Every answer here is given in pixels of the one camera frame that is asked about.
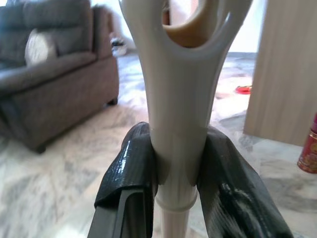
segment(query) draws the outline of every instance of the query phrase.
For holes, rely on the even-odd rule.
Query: white pillow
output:
[[[27,65],[35,65],[57,58],[56,47],[51,36],[45,32],[32,30],[25,47]]]

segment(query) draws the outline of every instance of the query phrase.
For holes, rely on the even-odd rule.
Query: white marble floor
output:
[[[126,132],[147,121],[146,95],[136,54],[118,59],[119,104],[106,107],[59,137],[42,155],[0,139],[0,237],[85,238],[100,181]],[[242,133],[248,96],[233,89],[252,82],[253,59],[228,58],[221,73],[211,124],[225,132],[258,171],[295,237],[317,237],[317,176],[296,166],[301,147]],[[160,237],[155,211],[154,237]],[[207,237],[200,204],[188,237]]]

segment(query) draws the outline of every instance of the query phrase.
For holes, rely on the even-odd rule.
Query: wooden object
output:
[[[269,0],[246,134],[304,144],[317,112],[316,23],[316,0]]]

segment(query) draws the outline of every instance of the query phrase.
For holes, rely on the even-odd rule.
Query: red object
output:
[[[305,172],[317,174],[317,114],[297,165]]]
[[[252,86],[239,86],[236,88],[238,94],[251,94]]]

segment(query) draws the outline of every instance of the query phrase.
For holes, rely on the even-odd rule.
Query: sofa armrest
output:
[[[73,53],[34,66],[2,71],[0,97],[43,84],[95,60],[96,55],[91,52]]]
[[[94,52],[98,59],[105,59],[112,56],[110,45],[110,12],[104,6],[94,6]]]

